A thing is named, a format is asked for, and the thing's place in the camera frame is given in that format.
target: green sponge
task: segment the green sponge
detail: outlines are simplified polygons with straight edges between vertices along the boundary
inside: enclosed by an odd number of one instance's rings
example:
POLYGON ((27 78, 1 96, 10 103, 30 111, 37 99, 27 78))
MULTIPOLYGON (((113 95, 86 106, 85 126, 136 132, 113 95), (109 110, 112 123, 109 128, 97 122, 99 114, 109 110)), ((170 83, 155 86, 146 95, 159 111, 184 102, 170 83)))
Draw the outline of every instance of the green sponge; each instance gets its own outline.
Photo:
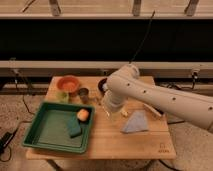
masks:
POLYGON ((81 135, 81 127, 79 125, 77 115, 71 115, 67 128, 71 138, 81 135))

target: green tray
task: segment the green tray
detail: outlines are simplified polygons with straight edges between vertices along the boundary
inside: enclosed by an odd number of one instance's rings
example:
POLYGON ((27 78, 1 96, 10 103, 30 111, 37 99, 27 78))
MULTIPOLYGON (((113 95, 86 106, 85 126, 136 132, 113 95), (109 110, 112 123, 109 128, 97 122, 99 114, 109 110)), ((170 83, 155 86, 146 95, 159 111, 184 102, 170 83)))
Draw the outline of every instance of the green tray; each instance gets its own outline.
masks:
POLYGON ((93 115, 92 106, 43 102, 24 137, 23 146, 83 153, 87 148, 93 115), (68 121, 82 108, 89 111, 89 118, 80 122, 82 134, 70 138, 68 121))

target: small cup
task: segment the small cup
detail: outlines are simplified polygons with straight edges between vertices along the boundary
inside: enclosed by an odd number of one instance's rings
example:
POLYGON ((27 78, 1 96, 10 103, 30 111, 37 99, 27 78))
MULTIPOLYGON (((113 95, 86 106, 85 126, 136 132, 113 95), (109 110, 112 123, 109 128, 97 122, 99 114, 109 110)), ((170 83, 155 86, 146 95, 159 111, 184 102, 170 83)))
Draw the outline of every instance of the small cup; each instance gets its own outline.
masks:
POLYGON ((56 98, 61 103, 69 103, 69 93, 65 91, 58 91, 56 93, 56 98))
POLYGON ((88 103, 89 101, 89 90, 87 88, 80 88, 78 90, 78 95, 82 103, 88 103))

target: black wall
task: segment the black wall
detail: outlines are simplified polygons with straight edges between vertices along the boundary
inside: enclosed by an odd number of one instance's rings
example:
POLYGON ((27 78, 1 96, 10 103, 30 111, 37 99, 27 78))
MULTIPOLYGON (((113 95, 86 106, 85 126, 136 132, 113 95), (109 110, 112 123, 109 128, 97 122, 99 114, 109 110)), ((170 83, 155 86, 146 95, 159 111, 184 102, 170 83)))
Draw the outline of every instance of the black wall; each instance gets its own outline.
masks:
MULTIPOLYGON (((149 20, 0 20, 0 60, 128 61, 149 20)), ((213 61, 213 20, 153 20, 136 61, 213 61)))

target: bowl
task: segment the bowl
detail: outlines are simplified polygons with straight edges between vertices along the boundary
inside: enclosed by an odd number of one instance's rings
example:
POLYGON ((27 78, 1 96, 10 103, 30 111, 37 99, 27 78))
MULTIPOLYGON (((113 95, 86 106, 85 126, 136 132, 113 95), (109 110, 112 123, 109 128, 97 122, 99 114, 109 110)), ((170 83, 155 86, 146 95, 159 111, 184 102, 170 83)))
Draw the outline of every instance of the bowl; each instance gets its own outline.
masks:
POLYGON ((73 76, 64 76, 60 78, 57 82, 57 88, 61 91, 65 91, 68 93, 76 93, 78 91, 78 88, 80 86, 79 80, 73 76))

